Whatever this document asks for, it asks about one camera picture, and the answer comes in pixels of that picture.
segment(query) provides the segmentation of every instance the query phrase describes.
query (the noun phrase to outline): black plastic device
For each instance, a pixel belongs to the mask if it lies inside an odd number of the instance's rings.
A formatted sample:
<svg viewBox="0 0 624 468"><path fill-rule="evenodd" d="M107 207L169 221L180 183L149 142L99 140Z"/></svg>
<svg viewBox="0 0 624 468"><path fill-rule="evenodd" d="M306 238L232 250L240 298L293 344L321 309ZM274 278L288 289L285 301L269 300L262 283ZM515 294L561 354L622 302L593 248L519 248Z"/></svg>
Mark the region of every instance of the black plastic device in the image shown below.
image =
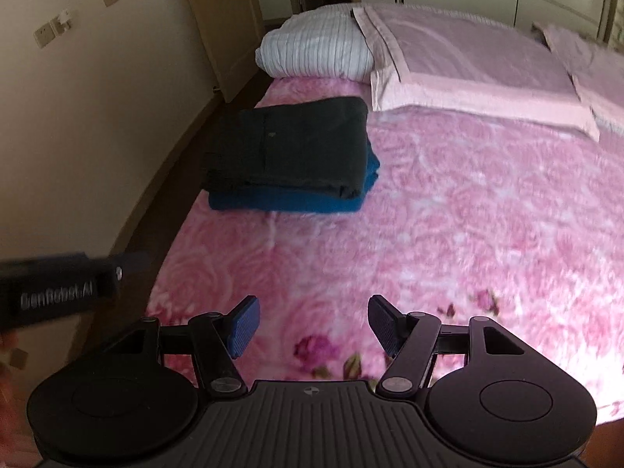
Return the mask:
<svg viewBox="0 0 624 468"><path fill-rule="evenodd" d="M0 333L97 308L114 300L144 253L90 259L84 253L0 262Z"/></svg>
<svg viewBox="0 0 624 468"><path fill-rule="evenodd" d="M487 317L445 326L368 303L393 363L375 392L364 382L257 381L232 359L260 322L245 298L227 315L163 327L143 318L32 393L27 416L42 468L559 467L590 437L585 388ZM436 357L466 364L429 386ZM163 365L192 356L199 388Z"/></svg>

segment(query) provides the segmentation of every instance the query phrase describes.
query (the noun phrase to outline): hand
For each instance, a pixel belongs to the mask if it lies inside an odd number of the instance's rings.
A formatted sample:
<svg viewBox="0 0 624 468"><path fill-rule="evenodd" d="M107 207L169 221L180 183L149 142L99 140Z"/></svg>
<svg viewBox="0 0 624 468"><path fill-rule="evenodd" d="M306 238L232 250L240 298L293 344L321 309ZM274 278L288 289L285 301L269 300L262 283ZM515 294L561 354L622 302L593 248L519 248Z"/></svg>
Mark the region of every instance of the hand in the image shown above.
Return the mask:
<svg viewBox="0 0 624 468"><path fill-rule="evenodd" d="M0 353L12 349L18 342L15 333L0 333ZM0 465L11 453L16 414L12 404L11 374L0 364Z"/></svg>

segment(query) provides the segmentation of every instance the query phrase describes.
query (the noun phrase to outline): blue fabric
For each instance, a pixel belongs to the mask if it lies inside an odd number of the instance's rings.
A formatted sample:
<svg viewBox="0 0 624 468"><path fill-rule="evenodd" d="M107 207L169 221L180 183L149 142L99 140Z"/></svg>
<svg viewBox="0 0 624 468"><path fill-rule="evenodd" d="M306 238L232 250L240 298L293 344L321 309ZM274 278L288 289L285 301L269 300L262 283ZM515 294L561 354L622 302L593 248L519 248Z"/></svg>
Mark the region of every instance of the blue fabric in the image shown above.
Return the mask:
<svg viewBox="0 0 624 468"><path fill-rule="evenodd" d="M354 213L364 203L364 197L377 181L379 160L368 143L364 192L355 199L340 199L310 191L276 186L247 186L233 192L213 192L208 195L212 209L259 209L291 213Z"/></svg>

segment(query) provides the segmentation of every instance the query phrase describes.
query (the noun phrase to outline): wooden floor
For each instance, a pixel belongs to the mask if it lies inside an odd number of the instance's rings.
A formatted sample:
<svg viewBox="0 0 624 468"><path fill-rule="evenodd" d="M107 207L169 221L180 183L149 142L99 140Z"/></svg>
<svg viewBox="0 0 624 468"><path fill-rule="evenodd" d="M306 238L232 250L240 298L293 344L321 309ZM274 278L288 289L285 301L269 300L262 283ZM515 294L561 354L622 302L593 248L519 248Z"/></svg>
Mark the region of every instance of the wooden floor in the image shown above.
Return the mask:
<svg viewBox="0 0 624 468"><path fill-rule="evenodd" d="M147 251L152 258L151 268L124 279L120 301L113 309L96 314L85 348L96 346L143 315L158 270L200 191L207 136L224 114L254 107L269 84L269 77L258 73L232 103L222 104L208 118L182 153L127 247L127 251ZM590 468L624 468L624 420L598 427L584 459Z"/></svg>

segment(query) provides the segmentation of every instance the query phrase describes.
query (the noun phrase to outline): pink pillowcase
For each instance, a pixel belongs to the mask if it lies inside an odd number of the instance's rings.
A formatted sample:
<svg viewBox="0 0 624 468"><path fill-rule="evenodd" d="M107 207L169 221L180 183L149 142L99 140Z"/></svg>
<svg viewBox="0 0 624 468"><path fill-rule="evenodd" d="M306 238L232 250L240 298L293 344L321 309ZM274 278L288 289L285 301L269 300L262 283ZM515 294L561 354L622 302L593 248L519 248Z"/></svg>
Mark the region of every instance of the pink pillowcase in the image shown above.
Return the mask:
<svg viewBox="0 0 624 468"><path fill-rule="evenodd" d="M403 5L353 12L375 62L373 110L420 105L574 127L599 139L561 62L515 30Z"/></svg>
<svg viewBox="0 0 624 468"><path fill-rule="evenodd" d="M550 25L542 31L550 50L572 75L581 101L598 120L624 131L624 56L564 28Z"/></svg>

